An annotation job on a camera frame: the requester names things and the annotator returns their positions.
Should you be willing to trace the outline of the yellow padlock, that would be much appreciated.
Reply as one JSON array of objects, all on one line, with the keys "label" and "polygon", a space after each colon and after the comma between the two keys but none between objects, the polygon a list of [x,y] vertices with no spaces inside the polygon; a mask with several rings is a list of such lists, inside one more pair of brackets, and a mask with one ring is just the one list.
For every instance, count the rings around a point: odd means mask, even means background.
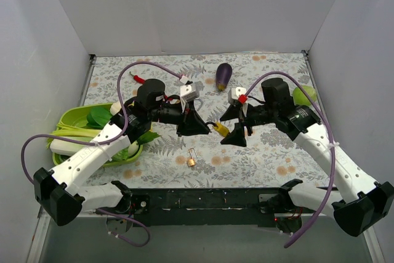
[{"label": "yellow padlock", "polygon": [[226,137],[230,133],[229,129],[220,122],[208,121],[206,122],[206,126],[208,125],[211,125],[213,129],[222,137]]}]

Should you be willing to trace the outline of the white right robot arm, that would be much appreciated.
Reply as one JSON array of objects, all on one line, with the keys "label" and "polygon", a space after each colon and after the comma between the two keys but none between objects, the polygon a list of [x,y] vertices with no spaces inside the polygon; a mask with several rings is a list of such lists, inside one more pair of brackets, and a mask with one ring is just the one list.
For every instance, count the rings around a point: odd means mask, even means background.
[{"label": "white right robot arm", "polygon": [[245,147],[246,136],[254,126],[273,123],[293,142],[306,151],[329,176],[336,190],[309,187],[295,179],[279,189],[267,205],[292,212],[308,208],[332,217],[348,235],[357,237],[384,218],[393,203],[393,185],[380,183],[365,173],[334,142],[323,120],[308,106],[296,105],[288,84],[281,78],[261,83],[264,101],[253,106],[247,102],[247,90],[232,88],[228,92],[228,107],[221,121],[238,119],[234,130],[221,141],[223,145]]}]

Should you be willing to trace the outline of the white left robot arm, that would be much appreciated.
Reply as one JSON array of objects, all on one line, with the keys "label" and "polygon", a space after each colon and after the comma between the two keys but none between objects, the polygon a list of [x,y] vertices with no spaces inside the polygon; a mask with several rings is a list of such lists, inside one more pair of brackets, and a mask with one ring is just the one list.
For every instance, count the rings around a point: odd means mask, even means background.
[{"label": "white left robot arm", "polygon": [[115,114],[89,145],[50,171],[41,168],[35,172],[36,200],[57,225],[70,223],[82,211],[100,208],[116,214],[129,211],[132,191],[121,182],[92,187],[83,184],[115,154],[148,132],[153,122],[176,125],[178,136],[210,132],[195,110],[194,100],[199,96],[196,84],[186,83],[180,87],[179,103],[167,103],[164,95],[162,81],[146,80],[139,87],[133,104]]}]

